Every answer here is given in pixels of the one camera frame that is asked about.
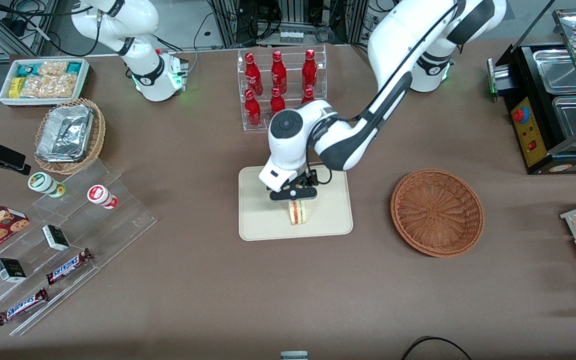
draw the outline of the brown wicker basket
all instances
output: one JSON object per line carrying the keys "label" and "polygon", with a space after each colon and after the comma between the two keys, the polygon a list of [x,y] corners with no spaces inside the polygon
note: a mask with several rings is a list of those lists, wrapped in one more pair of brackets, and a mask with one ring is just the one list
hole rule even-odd
{"label": "brown wicker basket", "polygon": [[[37,164],[39,164],[39,167],[45,171],[62,175],[71,175],[75,173],[75,171],[94,161],[99,157],[99,153],[101,153],[101,148],[104,146],[104,136],[106,135],[106,120],[104,119],[104,114],[101,113],[99,107],[97,107],[94,102],[87,100],[86,98],[78,98],[77,100],[64,102],[57,105],[57,107],[74,107],[75,105],[86,105],[94,111],[93,127],[90,130],[90,140],[88,141],[86,158],[80,162],[47,162],[39,160],[35,155],[34,159],[37,161]],[[41,122],[41,125],[39,125],[39,131],[37,131],[37,135],[34,137],[35,146],[39,146],[39,141],[42,138],[44,126],[48,119],[48,114],[50,114],[50,112],[43,117],[43,121]]]}
{"label": "brown wicker basket", "polygon": [[390,198],[399,234],[413,248],[438,258],[462,255],[480,239],[482,203],[461,178],[437,169],[402,178]]}

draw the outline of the robotic arm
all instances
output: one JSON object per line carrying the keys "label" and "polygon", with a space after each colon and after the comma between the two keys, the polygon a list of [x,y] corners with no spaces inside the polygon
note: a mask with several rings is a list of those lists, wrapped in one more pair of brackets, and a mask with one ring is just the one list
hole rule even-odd
{"label": "robotic arm", "polygon": [[86,0],[72,9],[92,8],[71,15],[78,32],[97,39],[121,56],[132,72],[137,90],[150,101],[163,101],[186,85],[188,62],[158,54],[146,35],[157,30],[157,9],[149,0]]}
{"label": "robotic arm", "polygon": [[259,179],[272,201],[313,199],[317,174],[307,163],[313,145],[327,168],[347,171],[386,125],[409,91],[433,91],[458,45],[496,27],[506,0],[403,0],[379,23],[368,58],[379,92],[359,115],[347,119],[325,100],[277,112],[270,121],[270,158]]}

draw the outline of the red bottle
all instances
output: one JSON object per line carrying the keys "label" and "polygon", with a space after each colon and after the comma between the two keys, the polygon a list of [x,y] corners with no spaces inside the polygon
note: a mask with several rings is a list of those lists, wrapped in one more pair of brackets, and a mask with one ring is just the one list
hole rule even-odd
{"label": "red bottle", "polygon": [[261,84],[261,71],[255,63],[255,56],[249,52],[244,56],[246,60],[246,82],[248,88],[254,91],[254,94],[261,96],[264,93],[264,86]]}
{"label": "red bottle", "polygon": [[301,87],[303,91],[306,89],[317,87],[317,64],[315,63],[315,50],[309,48],[306,50],[306,61],[303,62],[301,68],[302,82]]}
{"label": "red bottle", "polygon": [[278,87],[282,94],[288,91],[288,76],[286,75],[286,65],[282,61],[282,52],[272,51],[272,86]]}
{"label": "red bottle", "polygon": [[315,98],[313,97],[313,88],[308,87],[303,91],[303,98],[301,100],[301,104],[306,104],[309,101],[313,101],[315,100]]}
{"label": "red bottle", "polygon": [[255,94],[251,89],[246,89],[244,95],[246,96],[246,102],[244,102],[246,116],[250,126],[256,128],[261,125],[261,108],[259,107],[259,102],[256,100]]}
{"label": "red bottle", "polygon": [[272,88],[272,98],[270,99],[270,109],[272,114],[277,114],[278,112],[286,109],[286,101],[282,97],[281,90],[277,86]]}

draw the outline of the table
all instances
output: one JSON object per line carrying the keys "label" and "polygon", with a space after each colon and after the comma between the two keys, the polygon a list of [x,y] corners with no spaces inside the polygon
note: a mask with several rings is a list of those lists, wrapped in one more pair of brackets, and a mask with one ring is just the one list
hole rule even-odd
{"label": "table", "polygon": [[[525,174],[510,116],[487,97],[485,60],[507,45],[468,44],[437,91],[405,98],[347,173],[350,234],[253,243],[238,236],[237,176],[269,150],[266,133],[242,130],[236,52],[200,53],[187,91],[162,103],[119,57],[89,57],[101,157],[160,220],[28,333],[0,332],[0,359],[398,359],[423,335],[473,358],[575,359],[576,248],[558,214],[576,208],[576,175]],[[329,101],[354,116],[377,88],[368,60],[328,54]],[[2,105],[0,143],[31,155],[45,112]],[[418,253],[391,221],[398,180],[428,167],[482,202],[485,230],[462,256]],[[0,170],[0,205],[38,197]],[[409,357],[422,358],[461,357],[425,342]]]}

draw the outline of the aluminum foil container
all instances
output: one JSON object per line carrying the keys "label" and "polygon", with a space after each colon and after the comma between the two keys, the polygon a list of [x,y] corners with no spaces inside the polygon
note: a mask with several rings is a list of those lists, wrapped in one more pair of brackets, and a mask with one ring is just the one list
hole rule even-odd
{"label": "aluminum foil container", "polygon": [[37,158],[51,163],[84,160],[94,116],[86,105],[52,109],[37,145]]}

